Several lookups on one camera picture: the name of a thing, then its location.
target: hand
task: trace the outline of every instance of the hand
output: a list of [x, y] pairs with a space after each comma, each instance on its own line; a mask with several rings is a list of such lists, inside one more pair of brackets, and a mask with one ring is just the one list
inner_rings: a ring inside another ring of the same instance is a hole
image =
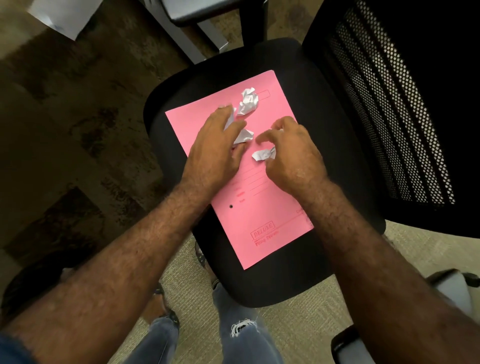
[[307, 129], [291, 117], [278, 119], [272, 129], [261, 133], [255, 141], [275, 144], [275, 159], [265, 160], [267, 176], [297, 200], [311, 197], [319, 184], [328, 181], [322, 155]]
[[224, 130], [233, 108], [218, 108], [198, 132], [183, 170], [182, 182], [199, 189], [199, 193], [212, 199], [237, 173], [240, 160], [247, 149], [240, 143], [232, 151], [233, 142], [246, 121], [235, 121]]

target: pink file cover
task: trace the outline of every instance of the pink file cover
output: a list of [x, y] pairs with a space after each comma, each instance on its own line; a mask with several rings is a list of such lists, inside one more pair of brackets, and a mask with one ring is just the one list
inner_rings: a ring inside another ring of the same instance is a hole
[[[283, 116], [294, 117], [274, 71], [267, 71], [188, 105], [166, 112], [188, 155], [200, 128], [219, 105], [238, 107], [245, 88], [255, 87], [258, 107], [247, 115], [246, 129], [255, 136]], [[272, 148], [250, 142], [236, 176], [214, 197], [212, 207], [243, 267], [247, 269], [275, 250], [313, 229], [300, 204], [266, 175], [265, 163], [252, 153]]]

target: forearm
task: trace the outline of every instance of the forearm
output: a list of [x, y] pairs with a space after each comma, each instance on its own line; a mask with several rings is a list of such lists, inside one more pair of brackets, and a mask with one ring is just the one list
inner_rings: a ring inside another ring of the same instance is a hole
[[106, 363], [140, 316], [208, 197], [180, 184], [139, 223], [6, 331], [39, 363]]
[[355, 326], [374, 359], [468, 362], [474, 340], [480, 339], [478, 326], [445, 303], [338, 186], [327, 181], [318, 190], [314, 199], [299, 202], [321, 237]]

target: deluxe logo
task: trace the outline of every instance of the deluxe logo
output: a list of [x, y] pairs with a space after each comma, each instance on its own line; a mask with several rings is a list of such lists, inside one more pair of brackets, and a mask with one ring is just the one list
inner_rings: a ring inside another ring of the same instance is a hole
[[257, 230], [252, 231], [250, 235], [252, 236], [253, 240], [257, 240], [266, 232], [269, 232], [273, 229], [275, 229], [275, 224], [273, 223], [273, 221], [269, 221], [265, 225], [262, 225], [261, 227], [259, 227]]

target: jeans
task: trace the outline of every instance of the jeans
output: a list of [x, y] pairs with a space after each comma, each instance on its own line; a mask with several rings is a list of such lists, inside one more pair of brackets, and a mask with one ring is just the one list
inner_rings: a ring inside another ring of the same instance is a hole
[[[220, 318], [224, 364], [283, 364], [256, 310], [236, 303], [221, 283], [213, 291], [213, 302]], [[124, 364], [168, 364], [178, 338], [179, 330], [169, 317], [157, 318]]]

